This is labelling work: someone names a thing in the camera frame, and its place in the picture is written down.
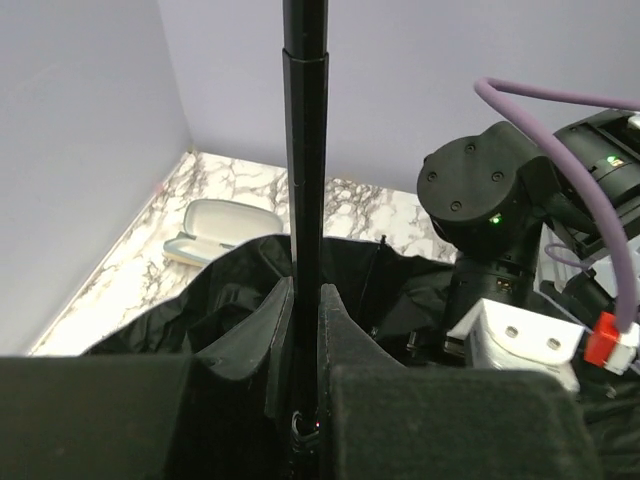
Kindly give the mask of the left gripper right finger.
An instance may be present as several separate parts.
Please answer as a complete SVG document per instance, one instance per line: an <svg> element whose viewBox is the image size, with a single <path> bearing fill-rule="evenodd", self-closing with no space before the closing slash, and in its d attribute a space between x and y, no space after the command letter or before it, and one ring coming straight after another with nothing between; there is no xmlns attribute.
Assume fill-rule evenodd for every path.
<svg viewBox="0 0 640 480"><path fill-rule="evenodd" d="M408 368L321 291L323 479L599 479L597 452L560 383L543 373Z"/></svg>

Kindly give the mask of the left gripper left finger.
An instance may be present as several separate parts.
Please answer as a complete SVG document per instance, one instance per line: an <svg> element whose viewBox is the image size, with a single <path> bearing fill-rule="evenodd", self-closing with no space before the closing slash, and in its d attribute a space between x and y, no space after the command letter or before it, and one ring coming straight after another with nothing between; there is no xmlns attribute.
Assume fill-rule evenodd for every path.
<svg viewBox="0 0 640 480"><path fill-rule="evenodd" d="M275 479L293 287L197 355L5 358L5 479Z"/></svg>

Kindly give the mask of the lilac umbrella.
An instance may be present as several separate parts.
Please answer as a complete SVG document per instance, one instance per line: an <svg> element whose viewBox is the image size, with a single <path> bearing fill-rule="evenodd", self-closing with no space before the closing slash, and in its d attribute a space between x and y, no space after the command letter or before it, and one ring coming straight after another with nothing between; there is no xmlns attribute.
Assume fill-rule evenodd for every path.
<svg viewBox="0 0 640 480"><path fill-rule="evenodd" d="M328 100L327 18L323 1L287 1L284 11L284 91L290 232L250 240L210 263L177 297L139 316L83 356L197 355L247 319L279 281L290 279L290 354L277 433L284 449L275 479L319 475L318 325L321 291L334 286L349 317L387 354L408 368L480 369L447 352L445 322L454 265L404 257L383 242L323 234ZM610 309L571 304L569 283L587 277L587 264L549 228L541 231L530 306L587 332L571 365L580 390L569 394L597 452L599 479L639 475L639 379L635 348L637 292L627 237L611 202L577 157L532 116L508 100L544 100L635 111L631 100L540 89L493 78L476 82L478 95L558 168L584 200L609 249L617 288Z"/></svg>

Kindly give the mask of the beige umbrella case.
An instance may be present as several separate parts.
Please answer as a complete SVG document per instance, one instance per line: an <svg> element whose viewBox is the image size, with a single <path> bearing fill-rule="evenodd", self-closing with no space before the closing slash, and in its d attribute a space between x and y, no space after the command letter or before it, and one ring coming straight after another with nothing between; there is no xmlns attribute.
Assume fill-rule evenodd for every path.
<svg viewBox="0 0 640 480"><path fill-rule="evenodd" d="M204 267L243 243L283 231L281 218L268 210L229 200L198 199L187 206L182 230L164 242L163 254Z"/></svg>

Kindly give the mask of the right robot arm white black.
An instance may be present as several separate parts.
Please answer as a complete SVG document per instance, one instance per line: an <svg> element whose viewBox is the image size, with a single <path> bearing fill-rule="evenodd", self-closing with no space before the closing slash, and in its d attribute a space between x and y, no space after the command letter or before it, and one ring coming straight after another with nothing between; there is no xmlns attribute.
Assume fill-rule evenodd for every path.
<svg viewBox="0 0 640 480"><path fill-rule="evenodd" d="M555 134L613 205L639 266L639 116L605 110ZM511 123L429 154L417 182L437 235L457 251L445 307L452 326L480 299L527 308L541 231L549 228L587 264L569 283L573 305L610 309L617 288L609 249L584 200L551 160Z"/></svg>

